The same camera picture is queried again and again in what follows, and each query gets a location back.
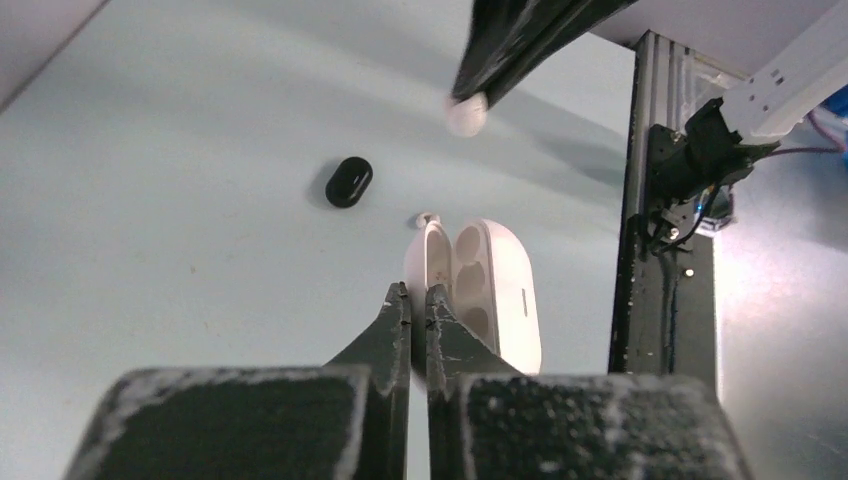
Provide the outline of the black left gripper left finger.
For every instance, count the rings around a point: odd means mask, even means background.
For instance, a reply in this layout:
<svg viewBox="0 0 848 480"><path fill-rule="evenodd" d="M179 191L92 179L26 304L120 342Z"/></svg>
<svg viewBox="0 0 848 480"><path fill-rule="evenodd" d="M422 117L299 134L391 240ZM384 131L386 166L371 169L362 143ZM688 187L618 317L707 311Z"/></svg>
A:
<svg viewBox="0 0 848 480"><path fill-rule="evenodd" d="M69 479L401 479L411 301L322 366L128 372L96 408Z"/></svg>

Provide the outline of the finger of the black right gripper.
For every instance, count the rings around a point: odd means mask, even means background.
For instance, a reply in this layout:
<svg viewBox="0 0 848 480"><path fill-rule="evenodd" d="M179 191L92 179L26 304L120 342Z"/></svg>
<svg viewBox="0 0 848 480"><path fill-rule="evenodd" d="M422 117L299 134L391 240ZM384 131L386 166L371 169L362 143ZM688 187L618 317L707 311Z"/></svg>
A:
<svg viewBox="0 0 848 480"><path fill-rule="evenodd" d="M492 107L551 55L634 0L479 0L451 90Z"/></svg>

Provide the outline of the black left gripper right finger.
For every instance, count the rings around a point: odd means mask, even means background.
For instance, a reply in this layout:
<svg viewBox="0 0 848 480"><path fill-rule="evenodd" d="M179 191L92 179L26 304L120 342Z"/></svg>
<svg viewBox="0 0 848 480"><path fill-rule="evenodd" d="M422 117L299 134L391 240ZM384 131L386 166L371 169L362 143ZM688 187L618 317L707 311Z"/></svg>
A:
<svg viewBox="0 0 848 480"><path fill-rule="evenodd" d="M688 377L525 375L459 322L448 292L425 307L436 479L748 479L716 396Z"/></svg>

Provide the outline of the white earbud charging case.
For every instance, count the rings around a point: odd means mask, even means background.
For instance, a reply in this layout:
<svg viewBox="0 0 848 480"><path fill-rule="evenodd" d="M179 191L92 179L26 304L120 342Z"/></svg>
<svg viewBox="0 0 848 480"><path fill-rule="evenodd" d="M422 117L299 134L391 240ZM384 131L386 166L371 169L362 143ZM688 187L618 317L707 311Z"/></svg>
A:
<svg viewBox="0 0 848 480"><path fill-rule="evenodd" d="M447 289L455 316L512 367L535 375L542 365L532 266L518 237L489 219L467 223L451 239L441 222L419 230L404 258L413 331L425 327L430 287Z"/></svg>

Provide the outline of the black earbud charging case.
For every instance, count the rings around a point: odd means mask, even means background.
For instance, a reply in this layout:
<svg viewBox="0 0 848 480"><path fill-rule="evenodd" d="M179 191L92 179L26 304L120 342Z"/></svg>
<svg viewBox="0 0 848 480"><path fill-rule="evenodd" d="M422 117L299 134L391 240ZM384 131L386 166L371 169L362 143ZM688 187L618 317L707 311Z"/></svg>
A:
<svg viewBox="0 0 848 480"><path fill-rule="evenodd" d="M341 161L325 185L325 197L340 209L355 206L373 180L372 165L361 157Z"/></svg>

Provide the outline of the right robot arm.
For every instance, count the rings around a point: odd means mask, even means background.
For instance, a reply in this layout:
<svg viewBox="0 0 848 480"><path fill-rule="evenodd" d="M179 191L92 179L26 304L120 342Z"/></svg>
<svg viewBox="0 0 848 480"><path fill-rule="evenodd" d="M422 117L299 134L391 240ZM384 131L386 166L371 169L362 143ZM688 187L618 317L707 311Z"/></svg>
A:
<svg viewBox="0 0 848 480"><path fill-rule="evenodd" d="M532 70L626 1L476 1L469 36L447 100L447 123L476 135L487 112ZM847 4L837 2L762 69L709 100L685 124L677 147L650 159L650 185L665 206L709 193L782 154L780 141L847 83Z"/></svg>

